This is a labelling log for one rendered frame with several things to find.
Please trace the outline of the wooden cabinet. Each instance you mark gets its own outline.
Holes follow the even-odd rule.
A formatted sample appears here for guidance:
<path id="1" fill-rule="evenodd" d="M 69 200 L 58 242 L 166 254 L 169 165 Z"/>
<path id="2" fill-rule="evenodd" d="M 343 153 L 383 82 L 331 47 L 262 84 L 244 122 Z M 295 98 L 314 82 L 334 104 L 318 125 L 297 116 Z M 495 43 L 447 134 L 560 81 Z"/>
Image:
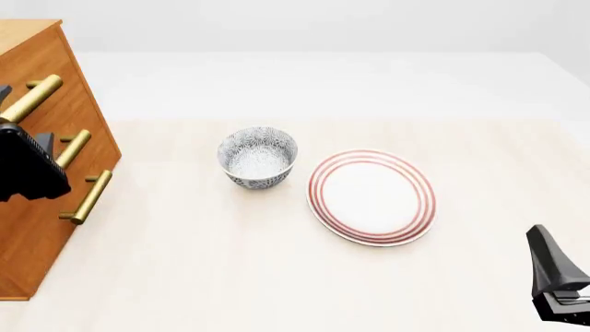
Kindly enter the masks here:
<path id="1" fill-rule="evenodd" d="M 12 49 L 15 49 L 21 43 L 28 41 L 30 38 L 33 38 L 35 35 L 38 35 L 45 30 L 57 28 L 60 37 L 64 41 L 66 50 L 71 54 L 73 64 L 78 71 L 80 80 L 86 89 L 88 97 L 92 102 L 97 115 L 102 120 L 103 126 L 109 128 L 100 111 L 100 107 L 93 96 L 88 82 L 85 79 L 81 68 L 79 67 L 77 59 L 75 58 L 75 55 L 69 46 L 61 24 L 61 21 L 51 19 L 0 19 L 0 56 L 11 51 Z"/>

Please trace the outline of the wooden drawer front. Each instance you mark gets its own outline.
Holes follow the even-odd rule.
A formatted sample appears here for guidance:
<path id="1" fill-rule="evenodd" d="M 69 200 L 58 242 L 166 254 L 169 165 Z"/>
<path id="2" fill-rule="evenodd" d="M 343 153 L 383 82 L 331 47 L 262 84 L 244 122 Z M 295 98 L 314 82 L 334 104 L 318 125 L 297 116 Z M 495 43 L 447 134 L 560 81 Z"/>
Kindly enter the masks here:
<path id="1" fill-rule="evenodd" d="M 74 84 L 72 87 L 64 86 L 57 90 L 52 97 L 38 105 L 31 112 L 27 120 L 20 121 L 20 126 L 32 136 L 39 133 L 54 133 L 55 143 L 53 155 L 66 149 L 67 144 L 60 139 L 74 137 L 86 129 L 92 134 L 87 148 L 93 148 L 93 144 L 100 140 L 103 123 L 96 113 L 86 91 Z M 53 219 L 57 209 L 68 209 L 66 204 L 81 198 L 89 185 L 82 180 L 82 169 L 90 165 L 84 160 L 86 151 L 81 151 L 77 160 L 70 165 L 67 173 L 70 193 L 53 200 L 38 198 L 29 201 L 21 195 L 14 194 L 6 202 L 0 202 L 0 245 L 7 245 L 16 240 L 23 232 L 28 232 L 36 223 L 42 223 L 45 218 Z"/>
<path id="2" fill-rule="evenodd" d="M 27 301 L 32 298 L 77 228 L 77 225 L 69 220 L 59 219 L 59 213 L 74 212 L 77 209 L 93 185 L 85 182 L 86 176 L 97 176 L 105 170 L 113 173 L 121 158 L 121 151 L 106 126 L 103 127 L 100 140 L 93 144 L 93 148 L 87 148 L 87 145 L 88 143 L 81 150 L 88 153 L 84 160 L 90 162 L 88 167 L 82 169 L 82 180 L 88 184 L 88 188 L 83 191 L 84 195 L 77 201 L 66 204 L 68 209 L 57 209 L 57 212 L 53 213 L 55 218 L 45 218 L 28 232 L 20 234 L 16 240 L 7 245 L 0 245 L 0 301 Z"/>
<path id="3" fill-rule="evenodd" d="M 51 74 L 63 80 L 62 87 L 78 84 L 86 90 L 57 28 L 45 30 L 0 56 L 0 85 L 12 88 L 0 106 L 0 113 L 29 92 L 28 82 L 43 80 Z"/>

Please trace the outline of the white plate with red rings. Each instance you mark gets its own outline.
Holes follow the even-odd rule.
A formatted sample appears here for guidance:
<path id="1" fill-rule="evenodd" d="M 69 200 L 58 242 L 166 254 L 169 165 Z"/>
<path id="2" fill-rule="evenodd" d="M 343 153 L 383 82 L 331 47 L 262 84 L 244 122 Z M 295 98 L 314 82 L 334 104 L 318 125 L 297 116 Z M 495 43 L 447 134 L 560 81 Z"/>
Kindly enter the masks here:
<path id="1" fill-rule="evenodd" d="M 431 182 L 386 151 L 354 148 L 325 157 L 306 184 L 312 214 L 334 234 L 363 245 L 412 243 L 435 221 Z"/>

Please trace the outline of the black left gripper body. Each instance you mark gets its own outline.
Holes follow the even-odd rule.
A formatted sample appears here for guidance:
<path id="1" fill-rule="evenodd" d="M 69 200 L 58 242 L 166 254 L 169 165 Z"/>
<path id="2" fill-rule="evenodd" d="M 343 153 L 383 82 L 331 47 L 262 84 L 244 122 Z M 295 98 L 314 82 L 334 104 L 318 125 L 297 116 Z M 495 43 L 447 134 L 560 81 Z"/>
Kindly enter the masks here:
<path id="1" fill-rule="evenodd" d="M 70 191 L 55 160 L 35 160 L 34 136 L 17 124 L 0 124 L 0 202 L 14 195 L 29 201 L 56 199 Z"/>

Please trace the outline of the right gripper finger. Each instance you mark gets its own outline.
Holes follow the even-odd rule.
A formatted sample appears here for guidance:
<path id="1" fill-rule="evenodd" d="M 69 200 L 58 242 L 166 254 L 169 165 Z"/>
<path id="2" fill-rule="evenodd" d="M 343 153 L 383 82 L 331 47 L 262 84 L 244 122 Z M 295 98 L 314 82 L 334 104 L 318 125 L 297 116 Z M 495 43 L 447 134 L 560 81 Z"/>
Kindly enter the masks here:
<path id="1" fill-rule="evenodd" d="M 590 286 L 590 276 L 562 252 L 544 226 L 532 226 L 526 239 L 533 267 L 533 298 L 543 292 L 580 291 Z"/>

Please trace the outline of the blue-white patterned bowl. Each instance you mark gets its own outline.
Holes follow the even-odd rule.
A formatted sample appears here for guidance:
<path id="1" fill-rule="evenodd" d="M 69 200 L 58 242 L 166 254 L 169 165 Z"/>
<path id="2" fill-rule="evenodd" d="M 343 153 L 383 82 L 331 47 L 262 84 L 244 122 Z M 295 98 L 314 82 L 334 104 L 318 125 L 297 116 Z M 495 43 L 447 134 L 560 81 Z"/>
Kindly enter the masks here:
<path id="1" fill-rule="evenodd" d="M 289 176 L 298 156 L 291 135 L 272 126 L 251 126 L 225 137 L 217 157 L 234 183 L 251 190 L 273 187 Z"/>

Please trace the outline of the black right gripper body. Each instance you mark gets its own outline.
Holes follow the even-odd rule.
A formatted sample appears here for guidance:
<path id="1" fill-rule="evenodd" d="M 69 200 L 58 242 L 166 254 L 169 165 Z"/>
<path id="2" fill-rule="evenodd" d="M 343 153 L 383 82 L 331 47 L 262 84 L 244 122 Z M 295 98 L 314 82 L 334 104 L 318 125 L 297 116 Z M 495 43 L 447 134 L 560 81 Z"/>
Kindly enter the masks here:
<path id="1" fill-rule="evenodd" d="M 556 290 L 545 289 L 532 299 L 542 321 L 590 326 L 590 296 L 580 291 L 590 284 L 568 284 Z"/>

